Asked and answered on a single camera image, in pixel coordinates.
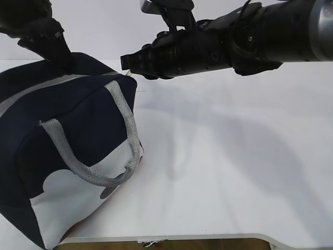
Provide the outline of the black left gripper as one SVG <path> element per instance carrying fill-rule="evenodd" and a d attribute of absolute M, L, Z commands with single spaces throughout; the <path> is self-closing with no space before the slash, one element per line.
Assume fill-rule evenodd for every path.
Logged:
<path fill-rule="evenodd" d="M 61 24 L 51 19 L 40 19 L 28 25 L 27 34 L 18 41 L 24 48 L 34 48 L 35 52 L 54 65 L 71 70 L 75 59 L 67 46 Z"/>

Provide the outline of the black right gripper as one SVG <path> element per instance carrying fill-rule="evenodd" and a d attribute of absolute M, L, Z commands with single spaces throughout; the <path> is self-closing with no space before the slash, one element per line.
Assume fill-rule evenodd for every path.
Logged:
<path fill-rule="evenodd" d="M 122 70 L 148 80 L 172 79 L 229 67 L 227 16 L 196 21 L 191 11 L 146 10 L 169 27 L 141 50 L 121 56 Z"/>

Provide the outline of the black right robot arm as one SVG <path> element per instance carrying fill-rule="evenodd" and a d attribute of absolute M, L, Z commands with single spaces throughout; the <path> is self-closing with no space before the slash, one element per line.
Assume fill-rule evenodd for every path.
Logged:
<path fill-rule="evenodd" d="M 142 12 L 168 26 L 121 67 L 148 80 L 232 68 L 241 76 L 287 62 L 332 61 L 332 1 L 280 1 L 243 6 L 214 20 L 197 21 L 192 1 L 142 1 Z"/>

